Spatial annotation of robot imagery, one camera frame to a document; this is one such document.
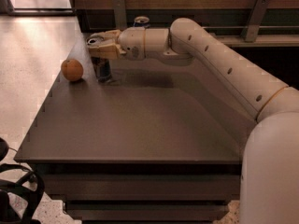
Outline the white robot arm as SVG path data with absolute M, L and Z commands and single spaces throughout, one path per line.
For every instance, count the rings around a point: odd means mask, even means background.
M 90 35 L 93 57 L 203 63 L 255 119 L 242 161 L 240 224 L 299 224 L 299 90 L 179 18 L 168 28 L 130 27 Z

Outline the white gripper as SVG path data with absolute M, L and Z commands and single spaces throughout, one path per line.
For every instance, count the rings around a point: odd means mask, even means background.
M 145 29 L 131 27 L 124 31 L 109 30 L 90 36 L 87 48 L 92 57 L 140 61 L 145 59 Z

